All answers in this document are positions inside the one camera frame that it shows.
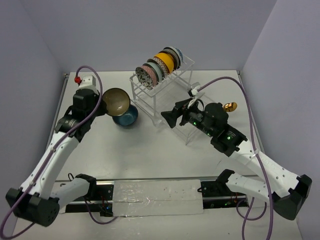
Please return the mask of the beige bowl black rim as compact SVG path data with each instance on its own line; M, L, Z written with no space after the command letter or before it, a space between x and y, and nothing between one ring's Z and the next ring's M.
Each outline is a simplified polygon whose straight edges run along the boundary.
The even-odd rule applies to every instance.
M106 114L112 117L122 116L131 105L128 93L116 87L106 90L102 95L102 101L106 105Z

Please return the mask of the pink patterned bowl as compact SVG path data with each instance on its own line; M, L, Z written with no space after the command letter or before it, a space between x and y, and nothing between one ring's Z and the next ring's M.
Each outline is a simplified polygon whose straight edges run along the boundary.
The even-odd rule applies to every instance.
M156 70L149 63L144 63L142 66L143 69L149 74L152 81L152 86L155 87L158 84L158 74Z

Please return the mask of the dark blue ceramic bowl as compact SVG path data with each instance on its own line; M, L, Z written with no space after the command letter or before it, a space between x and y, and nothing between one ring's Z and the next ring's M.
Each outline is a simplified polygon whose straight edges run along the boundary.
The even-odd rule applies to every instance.
M130 105L128 110L120 116L113 116L113 122L121 127L128 127L134 124L139 117L138 109L134 105Z

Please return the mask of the red patterned white bowl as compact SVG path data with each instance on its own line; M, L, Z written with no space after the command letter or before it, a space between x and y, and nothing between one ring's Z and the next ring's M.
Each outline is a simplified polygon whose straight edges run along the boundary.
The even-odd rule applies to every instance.
M154 56L152 59L160 66L160 68L163 71L163 77L166 78L169 74L169 69L168 69L167 65L165 64L165 62L156 56Z

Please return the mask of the leaf patterned bowl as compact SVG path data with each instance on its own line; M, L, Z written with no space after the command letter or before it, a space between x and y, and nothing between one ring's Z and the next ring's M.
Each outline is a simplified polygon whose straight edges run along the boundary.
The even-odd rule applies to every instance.
M138 66L135 69L135 74L140 84L148 90L153 89L153 84L150 75L144 70L143 66Z

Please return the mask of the light green ceramic bowl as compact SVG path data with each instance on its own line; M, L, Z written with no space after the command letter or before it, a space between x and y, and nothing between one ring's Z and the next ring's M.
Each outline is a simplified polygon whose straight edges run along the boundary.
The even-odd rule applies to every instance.
M161 68L161 66L153 59L148 59L147 64L153 67L153 69L156 71L158 75L158 81L161 82L164 79L164 72Z

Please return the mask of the yellow bowl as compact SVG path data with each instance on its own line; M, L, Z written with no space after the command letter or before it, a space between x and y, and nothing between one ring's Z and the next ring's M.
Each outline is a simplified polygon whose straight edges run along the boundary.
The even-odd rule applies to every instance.
M166 67L168 68L168 73L171 74L174 70L174 59L168 53L159 52L154 57L162 60Z

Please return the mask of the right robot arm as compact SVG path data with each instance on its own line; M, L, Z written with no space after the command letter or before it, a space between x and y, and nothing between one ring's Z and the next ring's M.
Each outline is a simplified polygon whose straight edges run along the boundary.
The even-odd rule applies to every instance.
M243 193L273 205L273 210L287 220L295 220L312 185L307 175L301 176L277 164L239 130L228 124L229 115L221 103L209 103L202 110L198 101L186 99L175 103L172 110L161 112L170 128L191 124L210 137L211 145L220 153L244 165L261 180L244 177L225 169L217 178L217 190L227 196Z

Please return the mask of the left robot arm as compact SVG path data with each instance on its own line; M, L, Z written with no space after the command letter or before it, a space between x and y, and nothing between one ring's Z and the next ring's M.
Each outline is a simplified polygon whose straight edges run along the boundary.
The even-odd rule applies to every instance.
M96 178L78 174L53 192L54 183L71 153L83 140L97 116L105 114L106 104L98 90L78 89L72 105L57 122L50 144L30 176L18 189L5 196L16 217L43 227L50 226L59 210L77 198L93 199L98 193Z

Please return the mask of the gold metal spoon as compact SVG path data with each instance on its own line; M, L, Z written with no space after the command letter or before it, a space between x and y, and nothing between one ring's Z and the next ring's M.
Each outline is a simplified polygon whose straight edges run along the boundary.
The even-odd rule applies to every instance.
M234 112L237 109L238 105L236 102L226 103L223 106L223 111L226 113Z

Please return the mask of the clear taped plastic sheet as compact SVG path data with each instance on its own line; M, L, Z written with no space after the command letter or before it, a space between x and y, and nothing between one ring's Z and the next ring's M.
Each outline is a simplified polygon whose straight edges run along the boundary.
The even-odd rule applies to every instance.
M201 182L188 180L116 181L115 217L199 215L204 212Z

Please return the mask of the black mounting rail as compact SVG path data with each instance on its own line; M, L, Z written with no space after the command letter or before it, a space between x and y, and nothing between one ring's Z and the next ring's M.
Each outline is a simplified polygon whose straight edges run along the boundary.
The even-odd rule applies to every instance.
M205 209L246 207L243 193L222 191L215 180L150 180L99 182L87 201L77 198L66 213L91 211L101 217L199 215Z

